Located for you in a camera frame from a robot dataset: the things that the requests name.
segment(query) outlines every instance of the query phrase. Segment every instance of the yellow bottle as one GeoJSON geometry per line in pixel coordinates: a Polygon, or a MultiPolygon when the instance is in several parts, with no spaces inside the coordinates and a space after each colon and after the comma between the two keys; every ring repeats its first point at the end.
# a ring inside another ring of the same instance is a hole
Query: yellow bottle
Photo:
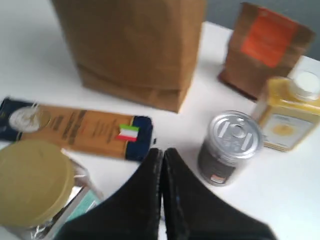
{"type": "Polygon", "coordinates": [[[264,145],[290,151],[320,122],[320,80],[310,72],[294,79],[268,80],[252,117],[259,123],[264,145]]]}

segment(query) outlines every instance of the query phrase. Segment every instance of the gray wall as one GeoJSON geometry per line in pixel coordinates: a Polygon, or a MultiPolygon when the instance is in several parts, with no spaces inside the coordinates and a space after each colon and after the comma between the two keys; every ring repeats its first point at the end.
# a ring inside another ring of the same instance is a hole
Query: gray wall
{"type": "MultiPolygon", "coordinates": [[[[242,2],[254,3],[286,15],[320,36],[320,0],[207,0],[206,20],[233,29],[242,2]]],[[[315,38],[306,55],[320,60],[320,37],[315,38]]]]}

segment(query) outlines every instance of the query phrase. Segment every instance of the orange label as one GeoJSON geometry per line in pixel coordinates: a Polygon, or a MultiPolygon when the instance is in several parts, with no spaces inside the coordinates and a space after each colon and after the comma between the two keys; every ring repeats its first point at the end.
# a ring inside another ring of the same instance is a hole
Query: orange label
{"type": "Polygon", "coordinates": [[[281,61],[297,28],[298,24],[289,18],[260,8],[241,51],[274,68],[281,61]]]}

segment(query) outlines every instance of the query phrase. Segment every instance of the italian flag label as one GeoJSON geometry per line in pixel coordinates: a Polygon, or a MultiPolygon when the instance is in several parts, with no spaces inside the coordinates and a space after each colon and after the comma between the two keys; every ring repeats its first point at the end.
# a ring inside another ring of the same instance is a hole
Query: italian flag label
{"type": "Polygon", "coordinates": [[[116,137],[116,139],[135,142],[137,141],[139,127],[137,126],[128,126],[125,124],[120,124],[120,134],[116,137]]]}

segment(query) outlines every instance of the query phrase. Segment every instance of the grocery item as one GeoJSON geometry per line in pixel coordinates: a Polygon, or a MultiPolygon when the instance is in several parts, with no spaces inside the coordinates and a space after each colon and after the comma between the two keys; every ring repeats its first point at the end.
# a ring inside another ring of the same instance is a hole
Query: grocery item
{"type": "Polygon", "coordinates": [[[102,199],[86,169],[45,141],[5,147],[0,166],[0,225],[23,240],[51,240],[102,199]]]}
{"type": "Polygon", "coordinates": [[[320,122],[320,80],[301,71],[295,78],[272,77],[252,117],[259,123],[264,145],[290,151],[320,122]]]}
{"type": "Polygon", "coordinates": [[[67,222],[55,240],[158,240],[162,162],[163,153],[152,148],[115,194],[67,222]]]}
{"type": "Polygon", "coordinates": [[[142,161],[152,142],[149,117],[52,106],[5,98],[0,140],[46,140],[64,149],[142,161]],[[121,125],[138,129],[135,140],[119,139],[121,125]]]}
{"type": "Polygon", "coordinates": [[[164,153],[160,182],[168,240],[276,240],[268,225],[208,190],[174,148],[164,153]]]}
{"type": "Polygon", "coordinates": [[[315,33],[285,16],[242,4],[219,78],[257,99],[267,79],[286,77],[314,40],[315,33]]]}
{"type": "Polygon", "coordinates": [[[177,112],[196,67],[205,0],[52,0],[85,87],[177,112]]]}
{"type": "Polygon", "coordinates": [[[238,111],[223,112],[209,125],[198,155],[199,171],[208,183],[224,186],[262,146],[261,129],[250,116],[238,111]]]}

